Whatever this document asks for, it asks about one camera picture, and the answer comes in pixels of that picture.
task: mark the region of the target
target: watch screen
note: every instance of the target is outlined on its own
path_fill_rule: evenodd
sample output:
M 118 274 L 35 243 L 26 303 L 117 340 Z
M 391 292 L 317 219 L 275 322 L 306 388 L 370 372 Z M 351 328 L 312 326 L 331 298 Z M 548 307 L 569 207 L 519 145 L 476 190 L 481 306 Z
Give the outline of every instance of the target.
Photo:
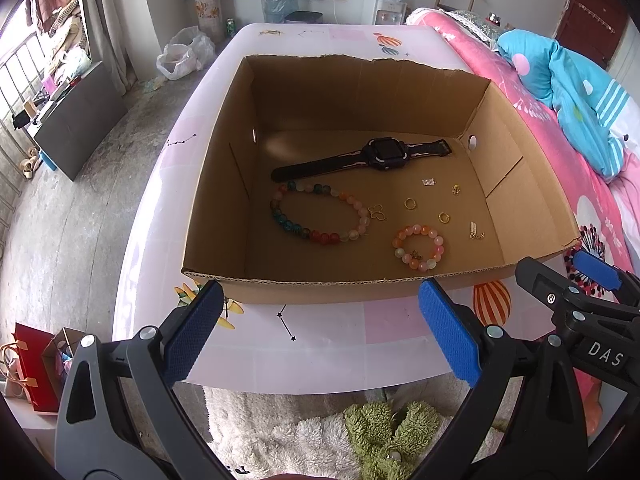
M 404 157 L 404 151 L 395 139 L 376 140 L 376 142 L 373 143 L 373 148 L 382 160 Z

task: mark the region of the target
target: blue blanket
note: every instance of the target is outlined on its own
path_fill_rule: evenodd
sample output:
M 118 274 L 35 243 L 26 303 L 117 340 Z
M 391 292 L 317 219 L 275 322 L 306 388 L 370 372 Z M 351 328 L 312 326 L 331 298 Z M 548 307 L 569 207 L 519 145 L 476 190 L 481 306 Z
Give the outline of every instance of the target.
M 498 51 L 523 85 L 555 110 L 569 143 L 606 182 L 622 168 L 623 141 L 609 128 L 629 95 L 593 61 L 526 30 L 498 38 Z

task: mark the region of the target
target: pink polka dot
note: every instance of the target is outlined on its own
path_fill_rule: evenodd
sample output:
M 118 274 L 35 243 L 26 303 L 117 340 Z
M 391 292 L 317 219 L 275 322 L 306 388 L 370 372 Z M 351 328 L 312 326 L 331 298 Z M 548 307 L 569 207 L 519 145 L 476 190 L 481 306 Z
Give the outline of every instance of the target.
M 513 61 L 513 65 L 516 67 L 518 75 L 524 76 L 529 73 L 529 60 L 524 56 L 524 54 L 513 54 L 511 61 Z

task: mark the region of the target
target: screw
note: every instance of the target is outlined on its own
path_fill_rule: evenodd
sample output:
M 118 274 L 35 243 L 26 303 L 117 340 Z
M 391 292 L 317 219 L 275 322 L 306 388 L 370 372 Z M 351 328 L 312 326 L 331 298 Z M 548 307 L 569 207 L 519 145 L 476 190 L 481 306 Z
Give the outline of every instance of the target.
M 88 348 L 89 346 L 91 346 L 92 344 L 95 343 L 95 337 L 92 336 L 91 334 L 84 336 L 81 340 L 80 340 L 80 344 L 84 347 L 84 348 Z
M 560 346 L 562 344 L 562 340 L 556 334 L 551 334 L 546 340 L 549 341 L 551 346 Z
M 158 333 L 158 329 L 155 326 L 145 326 L 140 331 L 140 339 L 153 339 L 156 336 L 156 333 Z
M 486 328 L 486 334 L 493 339 L 500 339 L 504 335 L 504 330 L 499 326 L 489 325 Z

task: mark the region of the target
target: black watch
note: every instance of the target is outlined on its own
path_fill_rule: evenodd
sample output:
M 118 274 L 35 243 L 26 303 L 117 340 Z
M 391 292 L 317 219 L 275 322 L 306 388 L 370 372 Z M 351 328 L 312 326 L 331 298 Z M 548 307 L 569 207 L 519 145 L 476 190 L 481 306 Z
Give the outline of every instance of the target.
M 392 170 L 402 168 L 410 158 L 429 155 L 445 156 L 449 153 L 451 148 L 444 139 L 422 144 L 405 144 L 402 140 L 393 137 L 382 137 L 371 139 L 357 152 L 276 168 L 271 172 L 271 179 L 274 182 L 287 182 L 361 166 L 370 166 L 377 170 Z

